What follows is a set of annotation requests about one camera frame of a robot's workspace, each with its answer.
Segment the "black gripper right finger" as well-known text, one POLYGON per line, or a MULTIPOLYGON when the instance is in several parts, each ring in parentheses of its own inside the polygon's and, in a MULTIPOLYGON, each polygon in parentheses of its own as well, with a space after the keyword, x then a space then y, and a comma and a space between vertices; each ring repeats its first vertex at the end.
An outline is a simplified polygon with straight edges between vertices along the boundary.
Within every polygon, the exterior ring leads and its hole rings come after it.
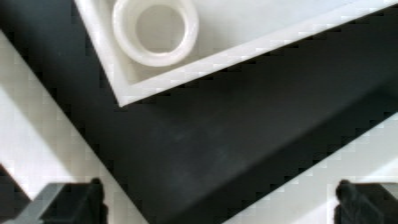
POLYGON ((334 224, 398 224, 398 183, 339 182, 334 224))

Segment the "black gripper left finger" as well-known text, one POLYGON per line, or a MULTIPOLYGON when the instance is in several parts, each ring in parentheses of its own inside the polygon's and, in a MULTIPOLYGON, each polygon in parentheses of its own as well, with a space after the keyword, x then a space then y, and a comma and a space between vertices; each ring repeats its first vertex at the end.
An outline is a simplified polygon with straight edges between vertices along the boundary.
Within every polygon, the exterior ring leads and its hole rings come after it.
POLYGON ((48 184, 14 224, 108 224, 101 180, 48 184))

